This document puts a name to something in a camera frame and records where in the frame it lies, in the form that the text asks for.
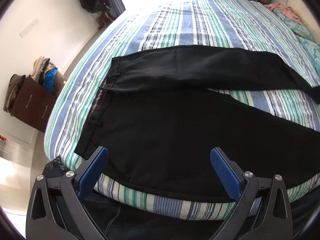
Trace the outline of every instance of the brown drawer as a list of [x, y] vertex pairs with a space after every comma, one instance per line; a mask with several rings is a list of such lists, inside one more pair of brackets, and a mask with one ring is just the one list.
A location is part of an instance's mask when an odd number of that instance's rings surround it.
[[26, 78], [12, 107], [12, 115], [45, 132], [56, 97], [31, 77]]

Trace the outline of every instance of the floral patterned pillow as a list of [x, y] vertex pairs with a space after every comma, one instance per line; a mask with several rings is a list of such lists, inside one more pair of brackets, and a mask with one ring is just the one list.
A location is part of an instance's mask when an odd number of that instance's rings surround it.
[[315, 44], [313, 41], [304, 39], [296, 35], [300, 44], [308, 54], [308, 57], [313, 64], [313, 67], [316, 69], [318, 76], [320, 77], [320, 44]]
[[273, 10], [273, 13], [277, 15], [278, 18], [280, 18], [283, 21], [283, 23], [287, 25], [290, 30], [293, 31], [294, 34], [309, 41], [313, 41], [310, 32], [304, 25], [296, 23], [294, 20], [291, 20], [288, 17], [284, 16], [280, 10]]

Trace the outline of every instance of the blue gripper pad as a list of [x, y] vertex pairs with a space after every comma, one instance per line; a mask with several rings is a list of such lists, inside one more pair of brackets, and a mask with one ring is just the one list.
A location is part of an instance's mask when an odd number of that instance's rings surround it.
[[107, 148], [102, 148], [97, 154], [91, 165], [82, 175], [78, 184], [77, 196], [80, 200], [89, 197], [94, 185], [96, 185], [104, 167], [108, 162], [109, 152]]
[[241, 196], [240, 182], [216, 149], [210, 152], [210, 162], [229, 197], [237, 202]]

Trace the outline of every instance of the metal screw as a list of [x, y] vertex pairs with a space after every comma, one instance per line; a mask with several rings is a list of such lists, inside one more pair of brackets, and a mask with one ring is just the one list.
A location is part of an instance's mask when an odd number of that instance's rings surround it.
[[279, 174], [277, 174], [277, 175], [275, 176], [275, 178], [276, 178], [276, 180], [282, 180], [282, 177], [281, 177]]
[[70, 177], [72, 177], [74, 174], [75, 174], [74, 171], [68, 171], [68, 172], [66, 173], [66, 176], [67, 176], [68, 178], [70, 178]]
[[41, 180], [41, 179], [43, 179], [43, 175], [42, 174], [37, 176], [37, 180]]
[[253, 177], [253, 173], [251, 171], [246, 171], [244, 173], [244, 175], [247, 177], [247, 178], [252, 178]]

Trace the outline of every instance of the wall switch plate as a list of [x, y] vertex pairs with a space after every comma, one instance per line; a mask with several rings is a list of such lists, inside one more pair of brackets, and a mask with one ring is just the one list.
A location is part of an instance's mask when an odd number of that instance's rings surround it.
[[20, 32], [20, 37], [25, 37], [34, 27], [38, 25], [40, 20], [38, 18], [34, 19], [22, 32]]

